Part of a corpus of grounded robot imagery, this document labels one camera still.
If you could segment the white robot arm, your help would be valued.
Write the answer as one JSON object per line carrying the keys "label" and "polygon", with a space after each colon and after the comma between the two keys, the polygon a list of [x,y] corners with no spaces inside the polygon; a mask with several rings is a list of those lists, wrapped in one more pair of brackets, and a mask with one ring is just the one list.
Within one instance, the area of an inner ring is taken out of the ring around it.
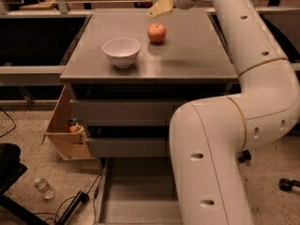
{"label": "white robot arm", "polygon": [[[181,9],[200,0],[173,0]],[[170,123],[183,225],[254,225],[236,155],[287,134],[300,115],[299,81],[249,0],[212,0],[241,91],[190,101]]]}

